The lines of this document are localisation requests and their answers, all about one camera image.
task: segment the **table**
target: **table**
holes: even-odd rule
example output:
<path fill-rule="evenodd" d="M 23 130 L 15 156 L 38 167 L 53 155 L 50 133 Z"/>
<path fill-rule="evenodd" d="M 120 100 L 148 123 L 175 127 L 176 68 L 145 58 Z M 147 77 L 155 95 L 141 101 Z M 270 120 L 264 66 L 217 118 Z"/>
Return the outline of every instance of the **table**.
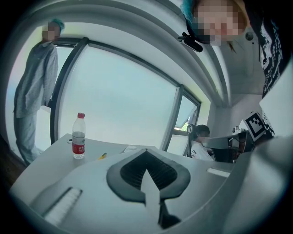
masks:
<path fill-rule="evenodd" d="M 54 184 L 76 167 L 95 161 L 104 153 L 107 153 L 107 157 L 120 154 L 128 146 L 86 139 L 85 157 L 76 160 L 72 156 L 72 145 L 67 143 L 68 139 L 71 139 L 71 134 L 64 135 L 34 160 L 13 184 L 10 194 L 29 205 L 43 189 Z M 154 146 L 136 145 L 136 147 L 158 150 Z"/>

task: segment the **frosted window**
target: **frosted window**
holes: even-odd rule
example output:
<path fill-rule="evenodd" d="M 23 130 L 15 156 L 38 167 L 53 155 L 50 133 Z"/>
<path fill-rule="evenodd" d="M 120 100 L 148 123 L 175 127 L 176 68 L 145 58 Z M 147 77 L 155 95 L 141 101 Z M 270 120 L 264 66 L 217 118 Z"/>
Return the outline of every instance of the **frosted window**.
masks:
<path fill-rule="evenodd" d="M 58 75 L 65 63 L 67 57 L 71 53 L 73 48 L 57 47 L 58 54 Z M 50 112 L 51 109 L 42 106 L 37 113 L 37 127 L 36 127 L 36 146 L 41 150 L 46 150 L 51 145 L 50 138 Z"/>
<path fill-rule="evenodd" d="M 86 138 L 158 149 L 171 115 L 176 87 L 114 53 L 87 47 L 66 81 L 59 138 L 85 113 Z"/>
<path fill-rule="evenodd" d="M 187 146 L 187 136 L 172 135 L 167 152 L 183 155 Z"/>
<path fill-rule="evenodd" d="M 189 101 L 185 96 L 183 96 L 175 127 L 182 128 L 196 109 L 197 106 L 193 102 Z"/>

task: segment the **red bottle cap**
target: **red bottle cap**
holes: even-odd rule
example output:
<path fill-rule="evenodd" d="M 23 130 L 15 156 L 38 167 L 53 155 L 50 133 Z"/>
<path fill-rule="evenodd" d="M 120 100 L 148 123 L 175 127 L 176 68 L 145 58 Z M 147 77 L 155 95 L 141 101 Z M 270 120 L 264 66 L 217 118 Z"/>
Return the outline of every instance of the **red bottle cap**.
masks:
<path fill-rule="evenodd" d="M 77 118 L 84 119 L 84 113 L 78 113 Z"/>

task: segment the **water bottle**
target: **water bottle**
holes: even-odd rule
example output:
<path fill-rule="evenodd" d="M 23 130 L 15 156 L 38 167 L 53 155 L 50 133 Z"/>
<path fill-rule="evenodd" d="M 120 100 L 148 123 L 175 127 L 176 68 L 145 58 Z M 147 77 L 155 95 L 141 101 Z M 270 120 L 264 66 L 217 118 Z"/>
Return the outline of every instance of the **water bottle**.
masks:
<path fill-rule="evenodd" d="M 78 113 L 72 128 L 72 152 L 75 159 L 84 158 L 86 137 L 84 116 L 84 113 Z"/>

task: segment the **person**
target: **person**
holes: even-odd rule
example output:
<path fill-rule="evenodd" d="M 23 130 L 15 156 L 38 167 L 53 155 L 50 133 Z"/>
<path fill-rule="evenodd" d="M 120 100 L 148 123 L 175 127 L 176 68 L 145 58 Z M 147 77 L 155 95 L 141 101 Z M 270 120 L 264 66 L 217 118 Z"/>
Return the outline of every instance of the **person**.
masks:
<path fill-rule="evenodd" d="M 16 88 L 14 130 L 17 147 L 26 165 L 41 153 L 35 146 L 37 111 L 49 103 L 53 93 L 58 55 L 52 42 L 60 36 L 64 27 L 58 19 L 43 27 L 42 41 L 30 51 L 24 74 Z"/>
<path fill-rule="evenodd" d="M 292 51 L 291 26 L 287 15 L 290 7 L 264 0 L 183 0 L 181 11 L 192 28 L 196 40 L 202 43 L 231 41 L 252 27 L 258 37 L 261 65 L 265 74 L 264 98 L 286 68 Z M 272 126 L 262 112 L 266 134 L 274 137 Z"/>
<path fill-rule="evenodd" d="M 206 125 L 197 125 L 193 131 L 193 140 L 191 141 L 191 157 L 194 159 L 214 161 L 214 159 L 209 155 L 207 148 L 205 148 L 202 143 L 205 138 L 210 137 L 210 129 Z"/>

